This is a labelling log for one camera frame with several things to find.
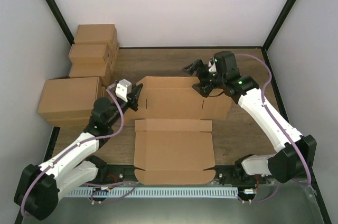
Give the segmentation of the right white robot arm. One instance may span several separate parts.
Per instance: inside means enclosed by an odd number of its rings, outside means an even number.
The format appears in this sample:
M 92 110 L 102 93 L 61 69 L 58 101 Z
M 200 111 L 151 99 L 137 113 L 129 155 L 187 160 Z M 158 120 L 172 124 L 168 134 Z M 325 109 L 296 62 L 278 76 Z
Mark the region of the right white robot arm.
M 196 60 L 182 69 L 198 78 L 199 82 L 192 88 L 202 97 L 209 97 L 213 90 L 220 89 L 245 110 L 275 150 L 272 155 L 247 155 L 237 160 L 236 180 L 247 183 L 254 175 L 263 175 L 286 183 L 305 174 L 306 181 L 301 185 L 310 185 L 316 140 L 312 135 L 303 135 L 271 105 L 265 97 L 266 85 L 260 87 L 251 76 L 240 74 L 236 57 L 230 51 L 221 51 L 215 53 L 207 64 Z

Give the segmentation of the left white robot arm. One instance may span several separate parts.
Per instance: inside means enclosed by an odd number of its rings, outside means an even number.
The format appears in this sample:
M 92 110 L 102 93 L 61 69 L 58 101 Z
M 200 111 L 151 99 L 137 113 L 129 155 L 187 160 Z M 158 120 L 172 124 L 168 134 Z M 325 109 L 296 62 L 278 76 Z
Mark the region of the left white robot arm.
M 102 186 L 108 177 L 107 163 L 94 156 L 111 138 L 117 121 L 125 123 L 128 109 L 138 110 L 143 84 L 120 80 L 106 88 L 109 97 L 98 98 L 83 132 L 63 151 L 40 165 L 28 165 L 21 174 L 14 202 L 23 217 L 47 218 L 59 201 L 83 184 Z

